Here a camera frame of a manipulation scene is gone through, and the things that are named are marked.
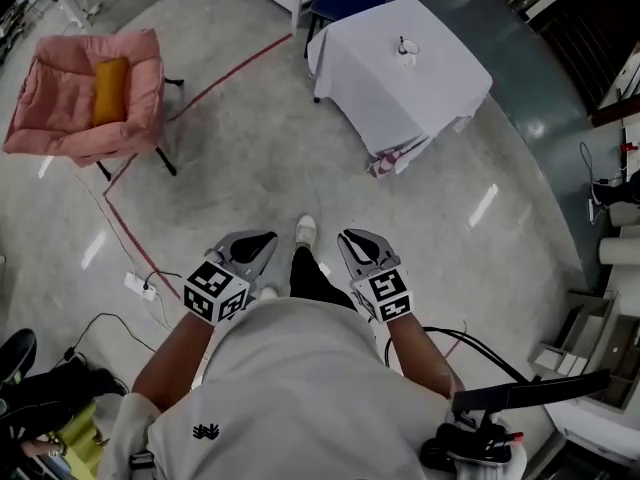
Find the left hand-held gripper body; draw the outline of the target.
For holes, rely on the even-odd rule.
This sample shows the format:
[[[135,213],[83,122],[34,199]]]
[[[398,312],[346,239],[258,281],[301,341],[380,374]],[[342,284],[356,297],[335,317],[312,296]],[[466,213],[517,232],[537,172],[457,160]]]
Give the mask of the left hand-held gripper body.
[[[182,304],[211,326],[231,321],[255,300],[259,277],[240,277],[230,262],[215,262],[215,247],[183,284]]]

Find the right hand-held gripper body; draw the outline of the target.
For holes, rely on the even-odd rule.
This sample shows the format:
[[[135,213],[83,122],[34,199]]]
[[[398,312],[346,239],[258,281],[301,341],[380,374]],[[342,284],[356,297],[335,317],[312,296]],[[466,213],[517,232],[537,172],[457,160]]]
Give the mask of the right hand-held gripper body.
[[[350,286],[359,304],[378,323],[388,324],[414,310],[408,273],[391,259],[382,266],[358,267]]]

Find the small white object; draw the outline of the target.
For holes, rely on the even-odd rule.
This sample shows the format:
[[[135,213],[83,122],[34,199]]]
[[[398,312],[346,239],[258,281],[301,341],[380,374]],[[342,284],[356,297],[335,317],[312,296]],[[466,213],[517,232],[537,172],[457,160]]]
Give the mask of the small white object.
[[[409,68],[414,67],[417,62],[417,56],[420,52],[419,46],[412,40],[404,38],[404,46],[407,51],[406,55],[399,55],[396,50],[396,59],[402,67]]]

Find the person's left forearm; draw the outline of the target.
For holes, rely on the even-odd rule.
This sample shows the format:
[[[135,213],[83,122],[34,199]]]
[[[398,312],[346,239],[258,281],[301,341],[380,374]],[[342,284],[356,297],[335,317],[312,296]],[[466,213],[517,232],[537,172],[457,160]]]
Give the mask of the person's left forearm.
[[[191,390],[214,327],[188,313],[153,354],[134,381],[132,392],[165,412]]]

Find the person's right forearm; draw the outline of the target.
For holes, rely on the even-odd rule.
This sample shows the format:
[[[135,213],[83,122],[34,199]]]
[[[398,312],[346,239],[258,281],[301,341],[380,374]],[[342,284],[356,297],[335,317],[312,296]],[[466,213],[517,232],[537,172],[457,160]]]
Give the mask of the person's right forearm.
[[[446,399],[464,390],[461,379],[412,313],[390,321],[387,328],[406,378]]]

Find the pink patterned cloth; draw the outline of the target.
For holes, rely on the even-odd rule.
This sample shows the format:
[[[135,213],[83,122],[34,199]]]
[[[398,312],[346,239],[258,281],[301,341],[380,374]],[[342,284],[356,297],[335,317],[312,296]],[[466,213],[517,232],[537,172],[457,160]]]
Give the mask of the pink patterned cloth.
[[[406,168],[404,157],[405,153],[402,150],[382,152],[369,164],[367,172],[375,179],[389,174],[399,174]]]

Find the person's white shirt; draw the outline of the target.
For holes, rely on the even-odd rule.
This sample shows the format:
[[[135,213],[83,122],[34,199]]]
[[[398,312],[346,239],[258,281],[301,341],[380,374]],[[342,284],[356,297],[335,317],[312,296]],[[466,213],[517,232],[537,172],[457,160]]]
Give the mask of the person's white shirt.
[[[132,480],[148,454],[153,480],[454,480],[418,456],[447,408],[382,362],[355,311],[260,301],[173,407],[124,397],[98,479]]]

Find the table with white tablecloth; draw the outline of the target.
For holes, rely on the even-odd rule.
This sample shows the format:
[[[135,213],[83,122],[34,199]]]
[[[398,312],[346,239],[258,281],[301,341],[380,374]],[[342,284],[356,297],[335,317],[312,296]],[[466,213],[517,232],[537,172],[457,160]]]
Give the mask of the table with white tablecloth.
[[[396,59],[400,37],[420,52]],[[451,123],[471,118],[493,80],[479,60],[419,0],[393,0],[326,26],[308,46],[314,95],[333,101],[367,151],[419,154]]]

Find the red floor tape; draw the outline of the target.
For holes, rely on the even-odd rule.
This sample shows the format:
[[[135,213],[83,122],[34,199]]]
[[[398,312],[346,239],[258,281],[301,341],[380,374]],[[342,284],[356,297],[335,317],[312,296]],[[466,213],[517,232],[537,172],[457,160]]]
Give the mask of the red floor tape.
[[[257,51],[256,53],[254,53],[250,57],[246,58],[244,61],[242,61],[241,63],[236,65],[230,71],[225,73],[223,76],[221,76],[220,78],[215,80],[213,83],[208,85],[206,88],[204,88],[201,92],[199,92],[194,98],[192,98],[184,106],[184,108],[182,110],[178,111],[174,116],[170,117],[168,119],[168,123],[171,123],[171,122],[179,119],[191,107],[193,107],[200,100],[202,100],[204,97],[206,97],[214,88],[216,88],[217,86],[225,83],[228,79],[233,77],[236,73],[238,73],[239,71],[243,70],[245,67],[247,67],[248,65],[250,65],[254,61],[258,60],[263,55],[269,53],[271,50],[273,50],[274,48],[277,48],[279,45],[281,45],[282,43],[290,40],[293,37],[294,37],[294,34],[292,32],[289,32],[288,34],[282,36],[281,38],[269,43],[267,46],[265,46],[261,50]],[[115,218],[115,221],[116,221],[117,225],[119,226],[119,229],[124,233],[126,238],[129,240],[131,245],[134,247],[135,251],[141,256],[142,260],[152,270],[152,274],[156,275],[160,279],[160,281],[165,285],[165,287],[169,289],[170,293],[172,295],[174,295],[177,299],[179,299],[180,298],[180,294],[174,288],[174,286],[171,284],[171,282],[168,280],[167,275],[166,274],[162,274],[160,272],[160,269],[157,267],[157,265],[155,264],[155,262],[153,261],[151,256],[147,253],[147,251],[144,249],[144,247],[141,245],[141,243],[137,240],[135,235],[131,232],[131,230],[129,229],[129,227],[126,224],[125,220],[123,219],[123,217],[121,216],[121,214],[119,213],[117,208],[114,206],[114,204],[109,199],[110,191],[117,185],[117,183],[119,182],[120,178],[126,173],[126,171],[129,169],[130,165],[136,160],[137,157],[138,157],[138,154],[134,154],[134,155],[132,155],[131,157],[129,157],[126,160],[126,162],[124,163],[122,168],[113,176],[113,178],[109,182],[109,185],[103,191],[102,198],[103,198],[104,202],[106,203],[111,215]]]

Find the black body-worn device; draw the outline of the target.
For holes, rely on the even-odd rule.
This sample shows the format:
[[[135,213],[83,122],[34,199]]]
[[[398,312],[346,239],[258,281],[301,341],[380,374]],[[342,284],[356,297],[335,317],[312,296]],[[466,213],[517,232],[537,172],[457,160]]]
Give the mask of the black body-worn device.
[[[490,417],[477,426],[462,416],[453,423],[441,424],[436,435],[422,445],[419,459],[426,468],[449,473],[461,472],[463,465],[497,469],[511,463],[513,448],[523,440],[523,432],[512,432]]]

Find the black bag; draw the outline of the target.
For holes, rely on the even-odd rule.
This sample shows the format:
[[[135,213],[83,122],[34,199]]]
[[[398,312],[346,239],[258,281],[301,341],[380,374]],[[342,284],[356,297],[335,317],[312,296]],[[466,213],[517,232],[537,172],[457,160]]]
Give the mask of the black bag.
[[[56,432],[106,395],[123,396],[123,383],[105,368],[79,357],[49,372],[27,377],[0,388],[0,444],[18,444]]]

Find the orange cushion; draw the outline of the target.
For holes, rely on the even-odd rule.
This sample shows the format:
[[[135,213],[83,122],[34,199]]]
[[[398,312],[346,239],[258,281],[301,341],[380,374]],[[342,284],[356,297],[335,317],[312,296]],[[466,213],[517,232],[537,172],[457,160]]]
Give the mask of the orange cushion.
[[[96,66],[94,127],[125,120],[125,89],[128,69],[129,63],[126,58],[101,62]]]

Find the yellow-green bag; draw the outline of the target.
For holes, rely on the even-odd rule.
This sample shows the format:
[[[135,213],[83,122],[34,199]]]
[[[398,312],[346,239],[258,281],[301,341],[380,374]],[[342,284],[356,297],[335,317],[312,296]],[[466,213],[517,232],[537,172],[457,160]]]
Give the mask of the yellow-green bag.
[[[93,401],[77,413],[71,421],[49,436],[63,445],[62,458],[76,480],[96,480],[103,457],[100,432],[93,421],[96,402]]]

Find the grey compartment organizer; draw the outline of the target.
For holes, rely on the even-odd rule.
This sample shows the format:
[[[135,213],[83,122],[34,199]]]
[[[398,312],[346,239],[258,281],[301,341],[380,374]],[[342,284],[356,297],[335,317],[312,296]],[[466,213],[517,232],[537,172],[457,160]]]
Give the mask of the grey compartment organizer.
[[[640,383],[640,317],[621,313],[615,295],[571,291],[567,302],[559,333],[533,349],[529,365],[543,379],[606,371],[607,386],[590,398],[623,412]]]

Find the white cardboard roll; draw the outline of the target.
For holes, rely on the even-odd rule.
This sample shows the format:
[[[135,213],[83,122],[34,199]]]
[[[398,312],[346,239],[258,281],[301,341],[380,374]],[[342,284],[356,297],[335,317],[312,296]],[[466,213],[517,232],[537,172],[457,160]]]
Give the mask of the white cardboard roll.
[[[640,237],[603,238],[598,258],[603,265],[640,266]]]
[[[640,204],[614,203],[609,207],[609,218],[615,228],[640,225]]]

